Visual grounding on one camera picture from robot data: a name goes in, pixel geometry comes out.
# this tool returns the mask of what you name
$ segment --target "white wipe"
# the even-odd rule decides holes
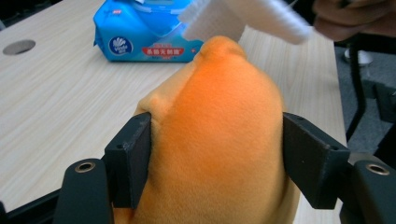
[[[248,25],[292,44],[311,34],[309,24],[282,0],[195,0],[179,20],[188,24],[183,37],[206,41],[225,35],[238,41]]]

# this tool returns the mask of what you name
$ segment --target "screw hole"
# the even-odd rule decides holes
[[[389,170],[387,170],[386,168],[376,165],[376,164],[367,164],[366,168],[378,175],[389,175]]]
[[[79,164],[75,170],[77,173],[86,173],[93,170],[94,167],[95,167],[95,163],[87,161],[87,162],[83,162],[82,164]]]

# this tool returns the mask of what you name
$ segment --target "wooden table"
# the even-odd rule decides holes
[[[63,0],[0,32],[0,50],[23,39],[33,49],[0,53],[0,200],[8,211],[58,189],[73,162],[101,158],[140,98],[183,63],[110,63],[92,46],[103,1]],[[345,129],[332,42],[301,46],[247,29],[240,44],[283,91],[289,112],[341,143]],[[339,223],[302,197],[296,223]]]

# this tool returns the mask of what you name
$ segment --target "orange fabric object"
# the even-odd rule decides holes
[[[152,116],[148,182],[116,223],[291,223],[299,191],[282,161],[283,109],[235,42],[208,40],[140,101],[135,113]]]

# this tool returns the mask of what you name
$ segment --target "blue package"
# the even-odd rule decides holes
[[[190,62],[203,42],[181,34],[191,0],[106,0],[93,17],[94,45],[109,61]]]

